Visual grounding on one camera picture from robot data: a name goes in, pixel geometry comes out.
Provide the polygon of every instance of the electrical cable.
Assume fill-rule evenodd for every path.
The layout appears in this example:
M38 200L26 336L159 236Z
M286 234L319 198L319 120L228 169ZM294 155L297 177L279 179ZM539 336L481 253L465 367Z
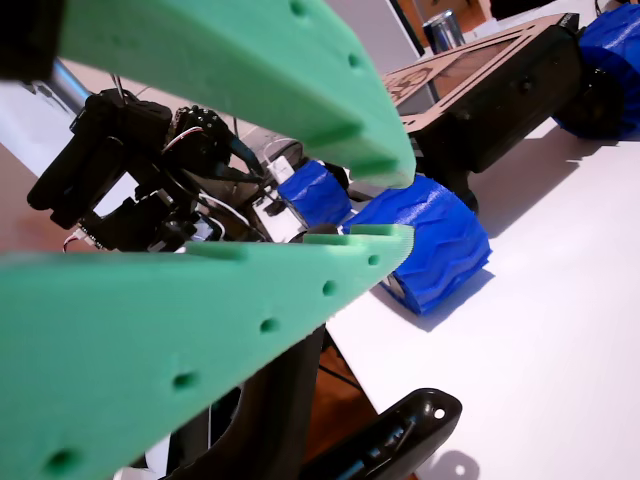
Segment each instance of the electrical cable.
M120 95L122 102L126 105L127 100L124 97L124 90L122 89L122 82L120 81L120 77L118 75L114 75L113 73L110 73L109 75L111 75L111 80L113 81L114 85L118 89L118 95Z
M198 196L200 198L204 198L206 200L209 200L209 201L215 203L216 205L218 205L220 207L226 208L231 213L233 213L236 217L238 217L240 220L242 220L245 225L247 225L248 227L251 226L249 224L249 220L247 220L244 216L242 216L240 213L238 213L233 207L231 207L231 206L227 205L226 203L224 203L222 200L218 200L217 198L214 198L211 195L207 195L206 193L200 193Z
M330 370L329 368L325 367L322 364L318 364L318 369L322 370L325 373L328 373L329 375L331 375L332 377L337 378L338 380L342 380L344 383L347 383L347 384L351 385L353 388L355 388L356 390L360 390L361 392L364 393L364 390L362 390L362 387L360 385L358 385L355 382L352 382L347 377L345 377L343 375L340 375L339 373L334 372L333 370Z
M209 202L206 202L205 200L201 199L199 194L195 194L195 193L193 193L193 192L189 191L189 189L187 189L184 185L182 185L180 182L178 182L178 180L176 180L176 178L175 178L173 175L171 175L171 172L169 172L168 170L164 169L164 170L163 170L163 173L164 173L167 177L169 177L169 179L170 179L173 183L175 183L175 184L176 184L176 185L177 185L177 186L178 186L178 187L179 187L183 192L185 192L187 195L191 196L191 197L193 198L193 200L194 200L194 201L198 202L198 203L199 203L200 205L202 205L203 207L206 207L206 208L208 208L208 209L211 209L211 208L215 207L215 205L212 205L212 204L210 204ZM228 212L228 211L227 211L227 210L225 210L225 209L222 209L222 208L221 208L221 209L216 210L216 211L218 211L218 212L220 212L220 213L222 213L222 214L224 214L224 215L227 215L229 218L231 218L231 219L233 219L233 220L235 220L235 221L240 220L240 219L239 219L239 218L237 218L235 215L233 215L231 212ZM251 230L253 233L255 233L256 235L258 235L258 236L260 237L260 239L261 239L263 242L268 242L267 238L262 234L262 232L261 232L260 230L258 230L257 228L255 228L253 225L251 225L251 224L249 224L249 223L245 223L243 220L240 220L240 221L242 222L242 225L243 225L243 226L249 227L249 230Z
M64 241L64 243L62 244L62 252L63 253L67 253L67 247L69 246L69 244L71 242L75 242L76 240L80 240L78 237L74 235L69 235L66 240Z
M189 129L185 130L180 135L178 135L173 140L171 140L169 143L167 143L167 145L162 149L162 153L164 154L164 153L168 152L176 143L178 143L180 140L182 140L187 135L191 135L192 133L202 132L202 131L204 131L202 129L202 127L191 127Z
M205 215L202 212L198 212L198 215L200 215L200 217L205 223L207 222L207 220L209 220L210 222L215 223L220 228L220 237L218 238L218 241L224 238L224 236L227 234L227 230L224 228L224 225L219 220L213 218L210 215Z
M269 158L269 156L267 155L267 149L271 146L271 145L275 145L276 143L280 143L280 142L297 142L297 140L294 140L293 138L278 138L276 140L274 140L273 142L267 143L263 148L262 148L262 157L265 159L265 161L268 164L271 164L271 159Z
M142 90L140 90L138 93L136 93L136 97L139 97L140 95L142 95L144 92L146 92L150 88L151 87L144 87Z

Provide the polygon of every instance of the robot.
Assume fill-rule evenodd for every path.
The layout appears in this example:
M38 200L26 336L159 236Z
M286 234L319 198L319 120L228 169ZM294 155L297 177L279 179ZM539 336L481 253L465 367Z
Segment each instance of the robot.
M571 16L507 32L512 41L492 49L488 70L461 65L480 50L469 45L455 58L435 57L437 68L427 61L392 73L385 89L355 36L319 1L69 0L64 10L43 1L16 15L14 24L30 29L5 42L5 78L47 78L60 54L299 139L308 159L285 174L265 168L214 110L196 105L172 117L117 81L86 100L73 139L28 200L78 237L121 253L2 259L0 378L11 395L0 403L0 468L12 478L101 478L245 380L228 429L172 478L403 478L451 434L460 402L418 390L302 465L324 322L379 281L415 313L437 307L490 254L469 172L490 166L551 113L578 134L596 120L615 127L629 118L602 99L598 85L607 81L585 80L602 78L593 77L602 65L579 45L601 51L602 34L580 37ZM549 63L566 84L562 98L540 104L532 99L556 78ZM439 91L438 81L460 80L459 69L464 78ZM620 85L615 69L604 72ZM431 105L422 110L425 98ZM518 102L541 107L518 121L491 115L504 103L515 116ZM483 137L470 127L489 120L513 129ZM635 130L623 123L625 134ZM458 142L466 150L449 148L444 134L454 129L467 135ZM442 148L430 152L425 138L441 138L433 144ZM232 154L247 172L230 166ZM125 172L138 183L134 196L97 215ZM207 190L211 181L250 185L251 220L239 205L225 208ZM367 196L358 182L382 191ZM368 203L351 216L356 199ZM264 203L270 210L260 217ZM260 218L284 211L308 229L294 235L304 245L268 241ZM265 285L259 274L276 269L277 282ZM153 339L140 342L150 328ZM107 357L111 345L116 359ZM120 385L136 395L117 398Z

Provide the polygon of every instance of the blue 3d-printed wheel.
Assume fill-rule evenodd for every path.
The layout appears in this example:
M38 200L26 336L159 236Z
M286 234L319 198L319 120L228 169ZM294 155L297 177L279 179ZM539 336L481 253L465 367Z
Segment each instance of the blue 3d-printed wheel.
M278 193L307 227L339 224L351 211L351 202L336 178L312 160L278 187Z
M425 315L487 263L491 249L476 216L453 193L418 175L409 188L386 190L345 223L403 224L415 228L411 255L383 286L400 303Z

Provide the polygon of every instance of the white table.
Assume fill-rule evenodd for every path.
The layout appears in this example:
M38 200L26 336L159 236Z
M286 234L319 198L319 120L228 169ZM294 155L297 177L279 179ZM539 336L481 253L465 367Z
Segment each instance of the white table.
M378 412L420 387L463 403L421 478L639 478L640 144L548 120L471 183L485 269L425 319L376 287L336 344Z

